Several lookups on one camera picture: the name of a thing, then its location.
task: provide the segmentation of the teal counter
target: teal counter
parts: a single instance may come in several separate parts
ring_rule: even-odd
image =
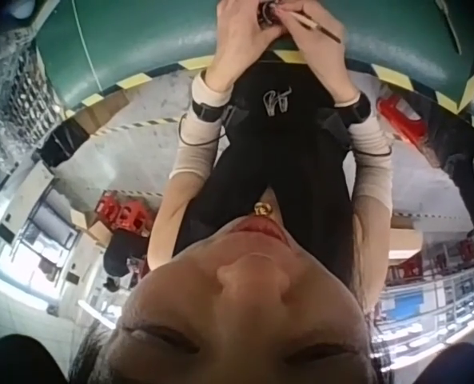
[[[46,73],[66,109],[181,68],[215,48],[217,0],[63,1],[37,37]],[[463,48],[455,51],[431,0],[325,0],[347,27],[349,66],[474,116],[474,14],[448,0]],[[288,40],[268,60],[296,62]]]

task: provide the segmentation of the black cable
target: black cable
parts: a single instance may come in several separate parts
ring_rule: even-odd
[[[392,148],[389,147],[389,151],[386,154],[369,154],[368,152],[361,152],[360,150],[353,149],[355,154],[363,154],[364,156],[371,156],[372,158],[387,158],[392,154]]]
[[[189,143],[189,142],[186,142],[183,137],[181,136],[181,124],[183,123],[183,121],[185,120],[185,117],[187,116],[187,114],[183,114],[183,116],[181,116],[181,119],[180,119],[180,122],[178,123],[178,137],[180,138],[180,141],[185,144],[186,146],[207,146],[209,144],[213,144],[215,142],[218,142],[219,140],[221,140],[224,136],[226,136],[226,131],[218,136],[217,138],[213,139],[213,140],[210,140],[209,142],[202,142],[200,144],[192,144],[192,143]]]

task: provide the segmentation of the nose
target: nose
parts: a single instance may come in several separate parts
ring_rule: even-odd
[[[289,276],[271,258],[243,256],[220,267],[217,279],[222,286],[219,307],[228,326],[271,325],[285,310],[282,298],[290,287]]]

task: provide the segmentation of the logo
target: logo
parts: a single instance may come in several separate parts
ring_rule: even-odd
[[[288,110],[288,96],[292,93],[292,87],[282,94],[270,90],[263,95],[263,103],[265,104],[265,109],[267,110],[267,115],[269,117],[276,116],[276,106],[279,104],[279,111],[283,114]]]

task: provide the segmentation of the eye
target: eye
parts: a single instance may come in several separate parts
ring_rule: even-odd
[[[351,347],[342,346],[340,344],[320,343],[308,346],[289,355],[285,359],[285,363],[289,365],[308,364],[310,362],[330,358],[339,354],[356,354],[356,351]]]
[[[200,348],[184,334],[167,326],[140,326],[128,329],[131,336],[144,342],[162,342],[184,354],[197,354]]]

